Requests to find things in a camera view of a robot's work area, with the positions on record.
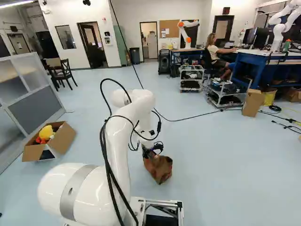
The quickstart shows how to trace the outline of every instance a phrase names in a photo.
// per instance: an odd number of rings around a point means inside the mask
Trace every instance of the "woman sitting at desk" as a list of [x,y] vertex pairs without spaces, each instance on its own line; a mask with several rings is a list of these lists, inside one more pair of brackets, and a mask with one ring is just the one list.
[[225,73],[221,76],[221,79],[227,79],[228,76],[233,71],[235,63],[229,63],[227,61],[221,60],[217,56],[217,53],[221,53],[221,54],[233,53],[237,50],[237,48],[230,48],[230,49],[217,48],[214,45],[215,41],[216,41],[216,35],[215,35],[215,33],[211,33],[207,38],[207,43],[206,43],[205,48],[209,51],[209,53],[211,55],[211,61],[212,61],[213,68],[226,69]]

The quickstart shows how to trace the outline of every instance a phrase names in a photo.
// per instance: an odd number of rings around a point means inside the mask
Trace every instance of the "stuffed animal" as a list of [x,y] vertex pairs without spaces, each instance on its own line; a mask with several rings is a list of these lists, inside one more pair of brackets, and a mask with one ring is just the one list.
[[50,140],[55,132],[52,129],[51,125],[45,126],[41,131],[39,132],[39,136],[36,139],[36,142],[38,144],[46,144],[48,140]]

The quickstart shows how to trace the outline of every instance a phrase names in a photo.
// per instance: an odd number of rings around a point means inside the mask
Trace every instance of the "cork board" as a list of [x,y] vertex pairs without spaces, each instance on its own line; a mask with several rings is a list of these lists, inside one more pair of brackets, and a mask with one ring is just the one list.
[[179,28],[178,23],[180,20],[160,20],[160,37],[162,38],[162,29],[169,29],[169,34],[166,34],[166,38],[178,38]]

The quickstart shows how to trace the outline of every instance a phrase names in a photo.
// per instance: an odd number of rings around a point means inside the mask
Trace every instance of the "cardboard box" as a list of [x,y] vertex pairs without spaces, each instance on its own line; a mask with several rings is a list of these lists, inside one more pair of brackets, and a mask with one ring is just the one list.
[[285,98],[290,102],[301,102],[301,89],[291,87],[285,94]]
[[242,115],[256,117],[260,106],[264,103],[264,99],[265,95],[260,90],[248,89]]
[[65,154],[74,140],[76,132],[65,121],[48,123],[53,128],[58,128],[54,137],[47,144],[34,145],[39,133],[35,134],[25,145],[22,161],[44,161],[60,157]]

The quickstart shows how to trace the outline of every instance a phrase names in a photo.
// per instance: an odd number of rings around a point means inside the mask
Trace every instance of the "robotic arm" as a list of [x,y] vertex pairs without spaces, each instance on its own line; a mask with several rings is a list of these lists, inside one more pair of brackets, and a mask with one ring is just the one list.
[[[129,91],[132,103],[129,103],[123,90],[116,90],[113,95],[115,106],[121,107],[115,115],[128,118],[133,124],[139,120],[139,131],[150,131],[150,113],[155,106],[155,97],[148,90]],[[112,171],[126,199],[132,200],[130,192],[130,175],[127,163],[127,143],[132,132],[132,124],[121,117],[108,120],[106,147]],[[151,138],[144,132],[143,136]],[[140,140],[144,147],[153,148],[154,143]],[[133,226],[133,219],[126,220],[127,209],[114,187],[115,199],[126,226]],[[85,165],[82,163],[65,163],[54,167],[41,180],[38,187],[38,199],[44,210],[59,216],[70,226],[117,226],[120,225],[113,207],[108,188],[106,168],[104,166]],[[143,213],[139,211],[141,203],[131,206],[142,225]]]
[[[299,6],[287,19],[285,24],[281,24],[281,17],[291,13],[292,9],[295,6]],[[287,32],[291,29],[294,21],[301,15],[301,0],[292,0],[287,6],[281,11],[276,13],[272,18],[269,20],[270,25],[275,25],[274,27],[274,41],[271,47],[271,51],[279,51],[283,40],[283,32]]]
[[191,49],[191,38],[188,37],[184,27],[194,27],[194,26],[198,26],[199,25],[199,22],[198,20],[194,20],[193,22],[189,22],[189,21],[181,21],[178,23],[178,27],[181,31],[181,34],[185,40],[185,49]]

